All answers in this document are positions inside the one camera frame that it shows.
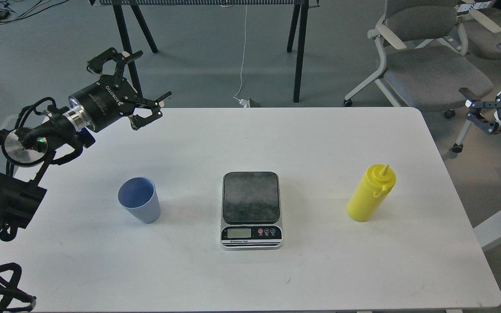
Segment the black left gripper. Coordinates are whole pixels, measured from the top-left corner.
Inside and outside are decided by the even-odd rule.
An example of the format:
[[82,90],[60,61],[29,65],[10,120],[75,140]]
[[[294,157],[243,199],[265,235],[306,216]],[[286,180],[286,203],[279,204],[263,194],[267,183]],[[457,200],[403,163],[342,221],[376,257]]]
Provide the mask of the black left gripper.
[[[106,51],[87,62],[87,71],[100,75],[99,81],[85,87],[68,97],[70,107],[81,106],[89,117],[88,129],[97,133],[115,123],[122,117],[128,116],[131,128],[139,130],[162,117],[160,104],[172,95],[171,91],[155,100],[139,97],[139,93],[131,83],[124,79],[124,67],[133,63],[143,55],[143,51],[129,54],[127,51],[118,52],[110,47]],[[113,60],[116,63],[113,77],[103,75],[103,66]],[[133,115],[135,108],[147,109],[152,112],[147,117]]]

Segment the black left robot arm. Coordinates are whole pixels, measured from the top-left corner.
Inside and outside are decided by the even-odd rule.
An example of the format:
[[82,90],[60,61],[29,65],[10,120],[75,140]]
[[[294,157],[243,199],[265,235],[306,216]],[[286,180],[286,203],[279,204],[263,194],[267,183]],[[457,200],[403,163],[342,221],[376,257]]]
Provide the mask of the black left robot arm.
[[[87,63],[99,79],[69,96],[67,107],[45,97],[24,107],[11,130],[0,129],[0,240],[12,241],[31,222],[47,192],[39,183],[49,166],[72,162],[95,143],[94,133],[123,117],[133,130],[162,117],[171,92],[149,100],[124,77],[142,54],[108,48]],[[0,265],[0,313],[35,308],[36,297],[18,287],[21,275],[17,263]]]

